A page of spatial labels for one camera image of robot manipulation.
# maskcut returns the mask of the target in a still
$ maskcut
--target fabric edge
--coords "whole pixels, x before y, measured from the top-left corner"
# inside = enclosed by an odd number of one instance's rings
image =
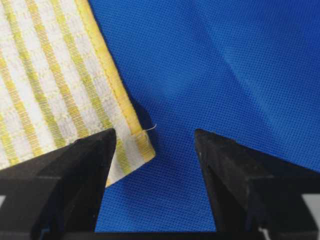
[[[108,79],[108,83],[114,93],[119,107],[125,117],[129,126],[132,136],[135,139],[137,147],[145,163],[150,161],[156,156],[156,152],[151,145],[149,136],[146,130],[143,130],[135,109],[129,100],[128,94],[120,79],[118,70],[107,48],[107,44],[100,32],[96,19],[92,13],[91,6],[88,0],[74,0],[84,24],[85,30],[91,40],[91,44],[98,56],[99,63],[101,64],[104,74]]]

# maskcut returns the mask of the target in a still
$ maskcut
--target white and yellow checked cloth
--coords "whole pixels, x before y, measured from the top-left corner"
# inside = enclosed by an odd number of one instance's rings
[[[87,0],[0,0],[0,169],[110,127],[107,185],[155,152]]]

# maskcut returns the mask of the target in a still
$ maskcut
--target stitched edge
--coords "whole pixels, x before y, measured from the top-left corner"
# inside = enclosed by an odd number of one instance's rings
[[[108,79],[111,90],[126,119],[131,134],[135,138],[135,142],[138,146],[139,152],[142,155],[144,161],[148,162],[155,157],[155,150],[153,149],[149,141],[147,132],[141,128],[137,114],[129,100],[123,83],[121,82],[117,68],[98,28],[94,15],[91,11],[91,7],[87,0],[74,1],[84,24],[84,28],[87,31],[91,44],[99,59],[100,65],[104,69],[104,73]]]

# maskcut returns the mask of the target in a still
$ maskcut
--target blue mesh fabric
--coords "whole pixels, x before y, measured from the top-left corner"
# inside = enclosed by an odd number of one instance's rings
[[[319,171],[319,0],[90,0],[157,157],[105,191],[96,230],[213,231],[203,128]]]

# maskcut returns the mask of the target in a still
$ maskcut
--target fold in blue fabric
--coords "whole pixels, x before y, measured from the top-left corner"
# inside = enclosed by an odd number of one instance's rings
[[[91,0],[157,157],[107,188],[96,231],[214,231],[202,128],[320,171],[319,0]]]

